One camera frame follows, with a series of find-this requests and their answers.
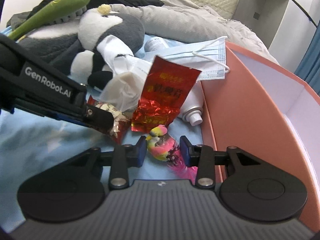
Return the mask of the pink yellow tassel charm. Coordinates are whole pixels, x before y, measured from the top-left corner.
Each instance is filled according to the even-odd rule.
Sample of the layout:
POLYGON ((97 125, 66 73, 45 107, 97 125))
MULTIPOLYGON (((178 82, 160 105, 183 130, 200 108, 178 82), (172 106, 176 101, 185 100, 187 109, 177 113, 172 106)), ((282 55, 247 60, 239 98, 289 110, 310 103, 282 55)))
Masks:
POLYGON ((189 179, 195 184, 197 167, 187 167, 184 163, 179 143, 168 133, 164 125, 153 128, 146 137, 148 152, 157 160, 167 163, 171 171, 180 179, 189 179))

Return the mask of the red floral candy wrapper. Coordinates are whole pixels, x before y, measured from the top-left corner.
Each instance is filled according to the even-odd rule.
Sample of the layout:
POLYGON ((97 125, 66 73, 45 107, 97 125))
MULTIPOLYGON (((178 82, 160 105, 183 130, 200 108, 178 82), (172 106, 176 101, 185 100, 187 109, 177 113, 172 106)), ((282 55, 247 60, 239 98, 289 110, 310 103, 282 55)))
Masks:
POLYGON ((110 103, 99 102, 95 100, 91 95, 89 96, 87 103, 104 111, 110 112, 113 115, 113 127, 109 129, 106 134, 114 142, 120 144, 131 125, 131 119, 125 113, 117 110, 114 105, 110 103))

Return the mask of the small panda plush toy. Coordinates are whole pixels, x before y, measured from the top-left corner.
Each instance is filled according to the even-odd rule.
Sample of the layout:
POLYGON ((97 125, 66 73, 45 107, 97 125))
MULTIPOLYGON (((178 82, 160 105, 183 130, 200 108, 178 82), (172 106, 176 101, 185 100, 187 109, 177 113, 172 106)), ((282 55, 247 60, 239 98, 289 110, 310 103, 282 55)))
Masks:
POLYGON ((102 91, 112 80, 113 72, 100 53, 85 50, 74 58, 71 64, 71 78, 102 91))

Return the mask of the clear bag with cream item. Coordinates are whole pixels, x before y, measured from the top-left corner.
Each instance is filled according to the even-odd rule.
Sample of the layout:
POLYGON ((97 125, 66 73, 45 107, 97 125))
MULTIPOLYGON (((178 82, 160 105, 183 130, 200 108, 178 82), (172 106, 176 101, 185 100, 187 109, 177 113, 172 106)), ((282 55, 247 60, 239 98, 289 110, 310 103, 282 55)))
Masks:
POLYGON ((111 64, 113 77, 102 90, 99 100, 112 104, 121 112, 133 112, 151 65, 151 62, 131 55, 115 57, 111 64))

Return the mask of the red foil tea packet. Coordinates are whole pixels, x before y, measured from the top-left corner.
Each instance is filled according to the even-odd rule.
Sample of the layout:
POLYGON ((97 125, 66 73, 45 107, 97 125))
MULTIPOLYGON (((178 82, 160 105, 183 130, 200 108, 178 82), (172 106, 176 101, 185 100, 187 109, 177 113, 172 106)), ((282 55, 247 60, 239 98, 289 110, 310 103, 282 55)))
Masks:
POLYGON ((149 133, 158 125, 169 126, 180 113, 200 73, 156 56, 133 113, 131 130, 149 133))

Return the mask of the blue surgical face mask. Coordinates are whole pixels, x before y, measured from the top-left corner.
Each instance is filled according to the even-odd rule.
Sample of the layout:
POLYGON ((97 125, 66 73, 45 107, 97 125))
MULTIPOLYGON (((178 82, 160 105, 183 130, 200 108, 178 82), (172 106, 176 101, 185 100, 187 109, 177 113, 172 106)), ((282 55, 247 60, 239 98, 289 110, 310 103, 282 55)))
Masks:
POLYGON ((160 53, 160 57, 200 70, 199 81, 223 80, 230 72, 226 64, 226 36, 214 40, 177 46, 160 53))

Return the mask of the white paper towel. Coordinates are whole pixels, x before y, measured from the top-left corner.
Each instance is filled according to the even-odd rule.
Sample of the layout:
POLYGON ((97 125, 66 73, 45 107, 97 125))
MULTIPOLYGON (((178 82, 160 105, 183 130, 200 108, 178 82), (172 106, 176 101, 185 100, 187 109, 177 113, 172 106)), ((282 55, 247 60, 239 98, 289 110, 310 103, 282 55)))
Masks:
POLYGON ((116 75, 128 72, 128 58, 134 57, 132 50, 119 38, 108 35, 97 45, 97 51, 116 75))

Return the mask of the white spray bottle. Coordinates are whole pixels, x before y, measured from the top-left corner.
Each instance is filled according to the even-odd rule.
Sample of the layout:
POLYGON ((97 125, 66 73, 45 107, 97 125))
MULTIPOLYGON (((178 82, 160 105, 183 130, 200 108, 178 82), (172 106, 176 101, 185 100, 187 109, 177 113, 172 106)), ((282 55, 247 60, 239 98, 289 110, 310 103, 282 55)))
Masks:
POLYGON ((191 126, 197 126, 203 122, 203 91, 200 82, 195 83, 185 99, 178 117, 191 126))

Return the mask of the grey penguin plush toy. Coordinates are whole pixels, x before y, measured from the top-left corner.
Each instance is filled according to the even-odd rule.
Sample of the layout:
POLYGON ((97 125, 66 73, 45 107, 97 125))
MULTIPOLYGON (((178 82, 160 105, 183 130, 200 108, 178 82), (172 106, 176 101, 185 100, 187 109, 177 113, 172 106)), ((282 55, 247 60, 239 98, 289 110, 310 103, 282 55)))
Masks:
POLYGON ((108 4, 87 10, 66 23, 40 27, 19 41, 19 45, 65 75, 71 74, 76 55, 97 45, 108 35, 121 39, 133 53, 144 42, 142 22, 130 14, 115 12, 108 4))

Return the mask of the blue patterned bed sheet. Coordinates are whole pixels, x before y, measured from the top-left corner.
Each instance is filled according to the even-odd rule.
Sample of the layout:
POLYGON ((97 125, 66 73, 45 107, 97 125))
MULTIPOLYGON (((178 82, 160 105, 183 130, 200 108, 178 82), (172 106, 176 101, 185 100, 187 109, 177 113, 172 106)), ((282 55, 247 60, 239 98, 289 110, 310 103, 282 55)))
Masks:
MULTIPOLYGON (((186 135, 192 144, 202 143, 200 125, 195 127, 177 118, 169 126, 176 140, 186 135)), ((114 141, 93 129, 33 115, 19 109, 1 112, 1 227, 11 232, 24 217, 16 194, 32 177, 92 147, 103 152, 114 149, 114 141)), ((129 168, 135 179, 169 180, 179 176, 163 161, 147 153, 141 168, 129 168)))

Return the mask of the salmon pink cardboard box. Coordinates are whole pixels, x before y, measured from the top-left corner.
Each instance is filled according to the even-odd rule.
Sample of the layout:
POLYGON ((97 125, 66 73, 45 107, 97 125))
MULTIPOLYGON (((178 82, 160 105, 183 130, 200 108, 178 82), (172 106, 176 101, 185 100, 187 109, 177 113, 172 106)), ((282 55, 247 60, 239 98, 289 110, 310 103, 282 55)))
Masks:
POLYGON ((231 42, 230 72, 223 80, 203 81, 206 145, 229 145, 298 177, 308 201, 300 220, 319 230, 319 96, 280 65, 231 42))

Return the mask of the green plush back scratcher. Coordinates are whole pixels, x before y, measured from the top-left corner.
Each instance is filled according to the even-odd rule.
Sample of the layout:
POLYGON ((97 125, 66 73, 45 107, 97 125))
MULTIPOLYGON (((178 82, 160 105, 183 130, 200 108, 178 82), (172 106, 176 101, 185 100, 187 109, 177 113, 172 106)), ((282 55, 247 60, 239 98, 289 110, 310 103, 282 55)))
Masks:
POLYGON ((53 0, 20 26, 7 34, 7 37, 17 41, 23 35, 48 24, 60 24, 75 19, 87 10, 90 0, 53 0))

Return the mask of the small white medicine bottle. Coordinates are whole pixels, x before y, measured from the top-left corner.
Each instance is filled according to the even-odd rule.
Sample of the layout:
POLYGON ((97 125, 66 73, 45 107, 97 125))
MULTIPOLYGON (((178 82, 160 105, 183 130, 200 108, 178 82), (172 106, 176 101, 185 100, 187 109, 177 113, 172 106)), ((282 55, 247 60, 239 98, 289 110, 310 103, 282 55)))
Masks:
POLYGON ((162 37, 152 37, 144 45, 145 52, 152 52, 169 48, 169 45, 162 37))

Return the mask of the blue curtain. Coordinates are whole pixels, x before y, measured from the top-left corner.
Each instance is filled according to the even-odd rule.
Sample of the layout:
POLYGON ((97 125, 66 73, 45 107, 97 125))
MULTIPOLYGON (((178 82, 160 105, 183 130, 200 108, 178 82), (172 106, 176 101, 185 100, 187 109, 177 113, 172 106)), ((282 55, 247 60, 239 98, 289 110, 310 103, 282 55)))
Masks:
POLYGON ((319 25, 311 43, 294 74, 304 80, 318 95, 320 91, 320 29, 319 25))

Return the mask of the grey duvet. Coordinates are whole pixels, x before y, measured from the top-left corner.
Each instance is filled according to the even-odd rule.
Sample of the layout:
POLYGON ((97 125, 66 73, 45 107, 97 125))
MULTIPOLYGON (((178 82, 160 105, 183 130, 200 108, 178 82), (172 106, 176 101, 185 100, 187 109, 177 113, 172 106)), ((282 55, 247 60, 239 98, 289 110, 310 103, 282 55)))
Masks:
POLYGON ((112 4, 111 9, 138 18, 147 34, 184 43, 203 42, 227 36, 228 41, 274 63, 278 62, 256 33, 241 22, 225 19, 211 7, 199 7, 191 0, 160 1, 164 3, 161 7, 112 4))

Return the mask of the grey white wardrobe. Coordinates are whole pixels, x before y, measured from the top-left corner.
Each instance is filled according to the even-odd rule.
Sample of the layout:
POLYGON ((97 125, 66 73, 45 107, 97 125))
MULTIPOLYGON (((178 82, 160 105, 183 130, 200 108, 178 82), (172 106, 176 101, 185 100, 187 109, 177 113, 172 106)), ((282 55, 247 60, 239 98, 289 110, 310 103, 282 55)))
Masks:
POLYGON ((239 0, 233 19, 249 27, 294 72, 316 32, 319 0, 239 0))

